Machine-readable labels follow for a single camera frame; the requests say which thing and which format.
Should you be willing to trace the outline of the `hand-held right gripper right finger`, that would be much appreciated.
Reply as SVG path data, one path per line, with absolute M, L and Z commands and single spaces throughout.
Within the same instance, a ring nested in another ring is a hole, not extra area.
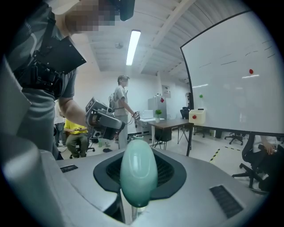
M 171 151 L 157 152 L 181 163 L 187 173 L 183 186 L 168 199 L 150 201 L 132 223 L 134 227 L 241 227 L 262 205 L 264 199 L 229 174 L 207 161 Z M 243 208 L 227 218 L 210 191 L 222 185 Z

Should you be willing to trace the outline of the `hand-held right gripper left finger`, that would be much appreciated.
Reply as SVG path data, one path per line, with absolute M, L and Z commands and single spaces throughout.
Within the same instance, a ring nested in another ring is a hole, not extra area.
M 56 161 L 41 151 L 45 178 L 60 216 L 60 227 L 123 227 L 124 223 L 105 212 L 117 194 L 106 192 L 95 181 L 94 157 Z

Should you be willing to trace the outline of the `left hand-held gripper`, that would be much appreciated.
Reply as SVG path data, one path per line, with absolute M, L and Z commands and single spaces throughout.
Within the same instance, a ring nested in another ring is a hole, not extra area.
M 113 110 L 94 97 L 86 105 L 88 137 L 113 140 L 124 129 L 125 123 L 116 119 Z

